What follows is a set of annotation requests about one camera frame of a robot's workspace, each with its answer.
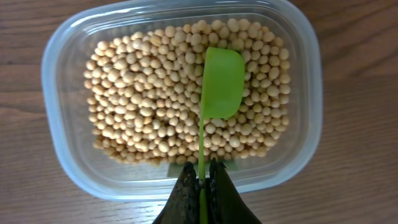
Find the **green plastic measuring scoop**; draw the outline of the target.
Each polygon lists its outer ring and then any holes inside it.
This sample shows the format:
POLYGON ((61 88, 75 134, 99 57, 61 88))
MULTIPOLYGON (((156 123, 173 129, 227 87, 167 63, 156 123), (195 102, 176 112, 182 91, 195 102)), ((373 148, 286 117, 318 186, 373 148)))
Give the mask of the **green plastic measuring scoop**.
MULTIPOLYGON (((200 105, 199 181, 206 187, 205 156, 203 144, 204 121, 209 118, 229 118, 237 112, 243 94, 244 62, 233 50, 209 47, 206 51, 205 68, 200 105)), ((206 189, 201 189, 200 223, 208 223, 206 189)))

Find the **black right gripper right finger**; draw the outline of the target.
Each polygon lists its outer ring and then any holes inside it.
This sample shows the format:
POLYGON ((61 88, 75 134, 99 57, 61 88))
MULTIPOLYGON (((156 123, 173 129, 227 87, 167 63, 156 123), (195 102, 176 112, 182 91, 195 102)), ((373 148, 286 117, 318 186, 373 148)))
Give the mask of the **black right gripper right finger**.
POLYGON ((243 202, 226 171, 226 166, 212 159, 209 171, 210 177, 206 180, 208 223, 261 224, 243 202))

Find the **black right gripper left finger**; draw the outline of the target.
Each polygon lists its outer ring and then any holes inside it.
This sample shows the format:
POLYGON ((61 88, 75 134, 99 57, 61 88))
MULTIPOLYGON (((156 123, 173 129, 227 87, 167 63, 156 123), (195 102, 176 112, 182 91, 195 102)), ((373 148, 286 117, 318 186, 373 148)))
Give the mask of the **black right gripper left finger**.
POLYGON ((199 224, 200 186, 191 162, 186 162, 170 197, 153 224, 199 224))

